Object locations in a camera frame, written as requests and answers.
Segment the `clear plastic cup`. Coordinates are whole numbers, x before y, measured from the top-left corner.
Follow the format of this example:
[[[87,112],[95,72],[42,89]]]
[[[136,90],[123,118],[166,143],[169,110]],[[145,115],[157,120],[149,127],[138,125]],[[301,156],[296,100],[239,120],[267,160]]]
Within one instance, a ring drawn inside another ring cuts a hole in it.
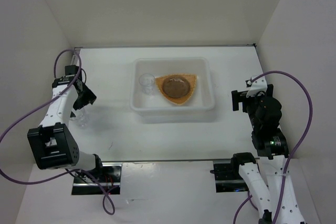
[[[89,116],[85,111],[85,108],[74,110],[72,109],[70,114],[70,120],[74,122],[77,127],[86,128],[89,123]]]
[[[150,73],[144,73],[139,77],[141,91],[146,95],[153,95],[155,86],[155,77]]]

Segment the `woven bamboo fan tray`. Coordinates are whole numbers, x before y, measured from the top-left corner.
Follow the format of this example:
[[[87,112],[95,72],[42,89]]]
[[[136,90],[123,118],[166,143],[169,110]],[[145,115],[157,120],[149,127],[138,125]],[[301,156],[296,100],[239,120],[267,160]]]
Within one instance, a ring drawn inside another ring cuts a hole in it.
[[[196,89],[197,75],[195,74],[169,74],[155,78],[159,93],[174,105],[184,105]]]

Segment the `smoky glass plate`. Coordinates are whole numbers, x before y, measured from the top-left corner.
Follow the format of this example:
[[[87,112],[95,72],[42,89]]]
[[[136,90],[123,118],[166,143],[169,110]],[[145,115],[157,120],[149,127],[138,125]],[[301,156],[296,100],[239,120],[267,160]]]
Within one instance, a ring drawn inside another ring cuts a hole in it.
[[[191,89],[189,81],[180,75],[169,76],[162,84],[163,92],[170,98],[181,98],[186,96]]]

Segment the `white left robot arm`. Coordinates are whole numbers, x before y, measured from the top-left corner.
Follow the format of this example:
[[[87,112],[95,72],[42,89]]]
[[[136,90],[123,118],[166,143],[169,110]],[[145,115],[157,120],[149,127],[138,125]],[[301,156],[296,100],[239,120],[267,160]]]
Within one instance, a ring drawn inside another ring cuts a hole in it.
[[[68,128],[71,118],[85,106],[92,105],[97,97],[82,81],[76,65],[65,66],[65,75],[52,83],[52,102],[37,128],[29,129],[27,138],[39,169],[79,169],[93,182],[104,177],[102,161],[97,154],[79,150]]]

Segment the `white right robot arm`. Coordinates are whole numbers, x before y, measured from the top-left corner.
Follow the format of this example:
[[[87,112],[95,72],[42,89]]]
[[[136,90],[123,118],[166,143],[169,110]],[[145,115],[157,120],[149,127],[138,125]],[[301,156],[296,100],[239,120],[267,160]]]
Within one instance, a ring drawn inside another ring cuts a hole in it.
[[[231,175],[247,185],[259,211],[259,223],[305,223],[289,173],[287,140],[279,127],[282,106],[272,96],[273,85],[257,84],[249,83],[247,91],[232,91],[232,106],[233,111],[242,106],[248,114],[259,159],[249,152],[234,154]]]

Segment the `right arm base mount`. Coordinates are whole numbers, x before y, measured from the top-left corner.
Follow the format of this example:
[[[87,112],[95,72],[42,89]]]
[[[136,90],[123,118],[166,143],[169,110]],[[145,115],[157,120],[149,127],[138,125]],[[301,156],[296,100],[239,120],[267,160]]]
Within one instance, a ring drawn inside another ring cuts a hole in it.
[[[217,193],[235,193],[248,190],[246,183],[229,159],[213,161],[210,173],[214,175]]]

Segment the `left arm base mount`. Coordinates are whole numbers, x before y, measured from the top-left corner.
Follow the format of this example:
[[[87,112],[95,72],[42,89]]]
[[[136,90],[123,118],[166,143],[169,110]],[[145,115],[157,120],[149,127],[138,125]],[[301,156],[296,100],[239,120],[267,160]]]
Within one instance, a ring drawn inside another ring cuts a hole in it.
[[[92,174],[109,195],[120,194],[121,175],[122,163],[113,162],[104,162],[100,175]],[[83,172],[75,172],[72,177],[72,195],[103,195],[98,184]]]

